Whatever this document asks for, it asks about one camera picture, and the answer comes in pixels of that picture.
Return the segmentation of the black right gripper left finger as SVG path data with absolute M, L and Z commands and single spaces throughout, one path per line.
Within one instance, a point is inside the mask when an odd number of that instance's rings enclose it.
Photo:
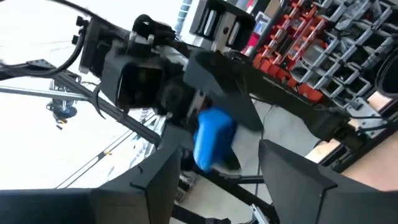
M 96 224 L 168 224 L 180 175 L 179 149 L 160 149 L 93 192 Z

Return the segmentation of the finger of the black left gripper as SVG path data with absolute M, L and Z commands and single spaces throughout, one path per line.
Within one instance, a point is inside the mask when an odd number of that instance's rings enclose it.
M 216 170 L 241 170 L 241 165 L 235 152 L 230 149 L 215 162 L 214 168 Z
M 237 61 L 219 52 L 194 50 L 185 69 L 183 81 L 201 90 L 233 120 L 251 131 L 262 131 L 262 121 L 249 95 L 244 91 L 243 76 Z

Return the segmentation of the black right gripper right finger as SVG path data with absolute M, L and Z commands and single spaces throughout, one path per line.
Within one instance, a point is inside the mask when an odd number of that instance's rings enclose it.
M 259 162 L 281 224 L 378 224 L 380 193 L 270 141 Z

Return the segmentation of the dark blue toy block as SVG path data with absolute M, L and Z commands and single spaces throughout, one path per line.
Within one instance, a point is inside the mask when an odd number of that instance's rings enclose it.
M 193 158 L 198 168 L 209 172 L 232 150 L 237 130 L 235 120 L 219 108 L 202 110 L 194 138 Z

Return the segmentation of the orange grey parts bin rack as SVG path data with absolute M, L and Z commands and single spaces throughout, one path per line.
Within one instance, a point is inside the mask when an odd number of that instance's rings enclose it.
M 311 101 L 352 106 L 374 88 L 374 69 L 398 45 L 398 0 L 273 0 L 258 13 L 255 68 Z

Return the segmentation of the silver mounting bracket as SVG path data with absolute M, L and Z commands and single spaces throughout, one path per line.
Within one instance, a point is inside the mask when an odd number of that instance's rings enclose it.
M 349 101 L 346 111 L 358 122 L 357 132 L 372 139 L 381 134 L 389 123 L 387 118 L 383 118 L 366 100 L 360 97 Z

